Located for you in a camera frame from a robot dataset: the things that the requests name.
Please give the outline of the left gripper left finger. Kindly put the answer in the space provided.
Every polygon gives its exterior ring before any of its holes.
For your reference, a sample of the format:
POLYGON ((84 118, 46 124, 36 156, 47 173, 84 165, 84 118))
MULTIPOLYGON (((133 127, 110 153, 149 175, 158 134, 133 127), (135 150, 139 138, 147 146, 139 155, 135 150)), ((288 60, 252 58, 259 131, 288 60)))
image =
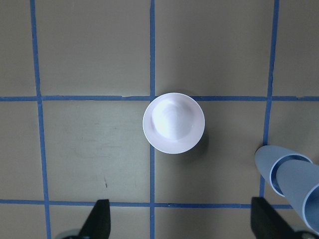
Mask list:
POLYGON ((80 239, 108 239, 111 232, 110 202, 98 200, 78 234, 80 239))

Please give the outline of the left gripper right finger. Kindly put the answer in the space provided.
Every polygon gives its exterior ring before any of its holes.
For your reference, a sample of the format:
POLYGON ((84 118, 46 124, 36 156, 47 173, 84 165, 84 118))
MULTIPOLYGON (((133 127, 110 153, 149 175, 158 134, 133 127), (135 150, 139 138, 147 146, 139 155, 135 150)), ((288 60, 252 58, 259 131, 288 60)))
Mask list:
POLYGON ((257 239, 302 239, 262 197, 251 199, 251 230, 257 239))

